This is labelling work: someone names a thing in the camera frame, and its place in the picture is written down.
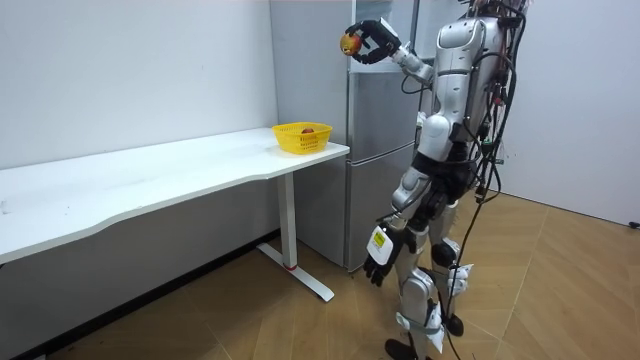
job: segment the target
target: table foot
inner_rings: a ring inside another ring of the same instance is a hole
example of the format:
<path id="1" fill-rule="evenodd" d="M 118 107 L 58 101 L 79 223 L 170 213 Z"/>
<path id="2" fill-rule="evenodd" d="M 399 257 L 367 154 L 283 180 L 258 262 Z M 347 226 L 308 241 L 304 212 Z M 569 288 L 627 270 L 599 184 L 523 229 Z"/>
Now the table foot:
<path id="1" fill-rule="evenodd" d="M 295 276 L 298 280 L 300 280 L 303 284 L 307 285 L 307 287 L 316 294 L 325 302 L 329 302 L 329 300 L 333 299 L 333 291 L 326 287 L 323 283 L 316 280 L 313 276 L 309 275 L 306 271 L 302 270 L 299 266 L 294 267 L 293 270 L 289 270 L 282 263 L 282 254 L 280 254 L 276 249 L 272 248 L 268 244 L 260 244 L 258 245 L 258 249 L 265 253 L 268 257 L 272 258 L 273 261 L 277 262 L 285 268 L 291 275 Z"/>

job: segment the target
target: table top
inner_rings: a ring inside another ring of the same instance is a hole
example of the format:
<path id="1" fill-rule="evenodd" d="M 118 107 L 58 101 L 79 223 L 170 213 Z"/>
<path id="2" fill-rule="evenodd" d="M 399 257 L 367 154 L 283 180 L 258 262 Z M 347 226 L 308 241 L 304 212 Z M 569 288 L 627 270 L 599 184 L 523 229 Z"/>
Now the table top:
<path id="1" fill-rule="evenodd" d="M 0 171 L 0 264 L 125 219 L 349 152 L 284 152 L 260 128 Z"/>

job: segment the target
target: yellow basket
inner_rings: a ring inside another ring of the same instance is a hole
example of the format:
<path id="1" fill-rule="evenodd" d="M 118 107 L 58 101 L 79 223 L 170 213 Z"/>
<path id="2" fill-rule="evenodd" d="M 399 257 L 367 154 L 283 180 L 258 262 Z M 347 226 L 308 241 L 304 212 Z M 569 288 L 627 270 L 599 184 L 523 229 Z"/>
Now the yellow basket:
<path id="1" fill-rule="evenodd" d="M 313 132 L 303 134 L 304 129 L 313 129 Z M 327 146 L 331 126 L 317 123 L 292 123 L 274 126 L 273 133 L 282 150 L 304 155 L 321 151 Z"/>

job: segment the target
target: floor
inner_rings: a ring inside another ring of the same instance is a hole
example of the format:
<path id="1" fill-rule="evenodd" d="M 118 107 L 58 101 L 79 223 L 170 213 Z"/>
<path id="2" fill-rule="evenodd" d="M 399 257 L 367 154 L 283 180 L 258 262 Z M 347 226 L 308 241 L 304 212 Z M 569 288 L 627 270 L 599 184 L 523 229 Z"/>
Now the floor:
<path id="1" fill-rule="evenodd" d="M 453 239 L 473 210 L 465 198 Z M 375 288 L 299 253 L 335 292 L 328 304 L 253 251 L 50 359 L 388 359 L 384 341 L 406 340 L 395 277 Z M 475 267 L 458 303 L 462 359 L 640 359 L 640 231 L 501 196 L 483 209 L 463 263 Z M 454 356 L 447 345 L 437 358 Z"/>

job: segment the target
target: white wall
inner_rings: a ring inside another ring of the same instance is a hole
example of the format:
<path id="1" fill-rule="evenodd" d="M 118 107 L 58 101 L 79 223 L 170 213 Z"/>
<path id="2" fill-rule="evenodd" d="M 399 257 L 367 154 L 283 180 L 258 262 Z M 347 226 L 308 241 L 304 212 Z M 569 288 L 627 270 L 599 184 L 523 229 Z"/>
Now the white wall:
<path id="1" fill-rule="evenodd" d="M 639 11 L 634 0 L 530 7 L 505 192 L 622 224 L 640 219 Z"/>
<path id="2" fill-rule="evenodd" d="M 0 169 L 271 126 L 274 86 L 266 1 L 0 0 Z M 245 184 L 7 264 L 0 359 L 277 229 L 274 194 Z"/>
<path id="3" fill-rule="evenodd" d="M 0 168 L 276 123 L 267 1 L 0 0 Z"/>

